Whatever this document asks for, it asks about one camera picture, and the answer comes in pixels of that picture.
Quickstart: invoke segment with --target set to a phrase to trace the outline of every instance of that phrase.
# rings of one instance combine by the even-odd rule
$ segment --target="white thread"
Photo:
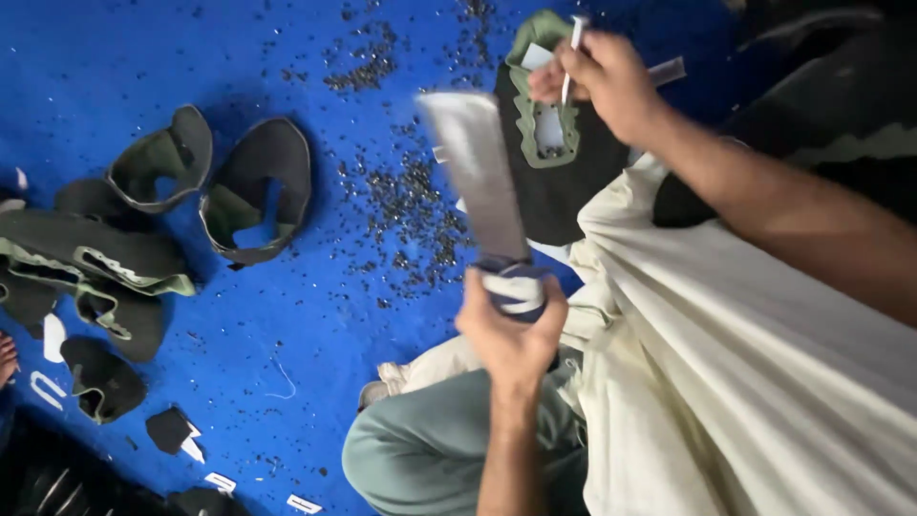
[[[296,396],[296,386],[293,384],[293,381],[290,379],[290,377],[287,376],[286,371],[283,370],[283,364],[281,364],[280,361],[278,361],[277,366],[280,367],[281,373],[283,373],[283,377],[286,378],[288,382],[290,382],[290,387],[293,388],[293,392],[290,393],[290,396],[281,396],[279,394],[271,394],[270,392],[265,394],[264,396],[274,396],[275,398],[280,398],[280,399],[290,399],[293,396]]]

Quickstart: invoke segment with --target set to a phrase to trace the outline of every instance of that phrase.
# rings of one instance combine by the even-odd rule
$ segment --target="green trousers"
[[[570,370],[542,384],[537,438],[550,514],[588,514],[582,500],[586,448],[579,421],[558,395]],[[344,443],[348,481],[384,516],[471,515],[490,433],[491,381],[479,370],[370,405]]]

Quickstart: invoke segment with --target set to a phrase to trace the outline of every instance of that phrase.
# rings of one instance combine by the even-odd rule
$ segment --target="blue floor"
[[[315,190],[308,223],[277,259],[227,269],[210,250],[196,196],[163,218],[205,285],[196,297],[166,298],[167,338],[151,363],[137,365],[149,395],[120,420],[96,426],[73,398],[64,400],[61,412],[25,388],[36,369],[67,391],[71,377],[63,364],[45,361],[41,344],[0,314],[0,328],[15,336],[20,351],[19,402],[37,407],[126,478],[159,493],[203,485],[205,475],[218,472],[238,482],[237,496],[256,515],[296,513],[285,504],[291,493],[330,513],[371,513],[339,463],[359,389],[375,377],[377,363],[409,361],[455,333],[459,284],[415,287],[414,299],[394,295],[389,285],[403,282],[404,272],[389,265],[391,257],[403,251],[428,263],[429,252],[410,239],[399,241],[393,230],[382,245],[387,261],[358,243],[366,240],[367,224],[360,210],[378,207],[362,207],[359,198],[342,202],[337,167],[342,160],[354,166],[360,145],[367,148],[367,164],[398,170],[402,151],[418,143],[393,136],[390,126],[412,124],[418,89],[448,87],[478,72],[491,88],[494,72],[449,70],[444,45],[454,49],[462,29],[473,34],[478,28],[477,21],[458,21],[455,0],[351,2],[4,5],[0,185],[14,185],[20,167],[33,206],[49,207],[68,181],[100,176],[131,141],[168,125],[172,110],[183,104],[204,112],[215,133],[217,163],[247,127],[270,116],[294,118],[311,143]],[[513,28],[537,7],[572,14],[587,8],[579,3],[499,2],[486,38],[492,57],[509,50]],[[719,0],[616,0],[594,2],[588,10],[599,25],[631,36],[648,65],[683,55],[689,77],[663,93],[703,122],[722,121],[775,78],[763,57],[732,52],[734,21]],[[399,38],[390,56],[397,69],[381,79],[381,89],[330,91],[323,77],[358,66],[360,59],[350,52],[374,38],[353,31],[376,21],[389,22]],[[340,50],[334,51],[336,45]],[[332,51],[323,55],[324,49]],[[444,204],[451,204],[441,171],[436,176]],[[460,275],[472,258],[471,250],[461,249],[458,265],[444,278]],[[568,291],[577,287],[569,269],[539,260],[556,265]],[[378,266],[361,272],[368,261]],[[104,336],[77,320],[69,299],[56,312],[69,334]],[[267,396],[293,392],[281,365],[295,386],[288,399]],[[205,465],[186,454],[166,455],[147,436],[145,419],[173,404],[202,431],[196,441]]]

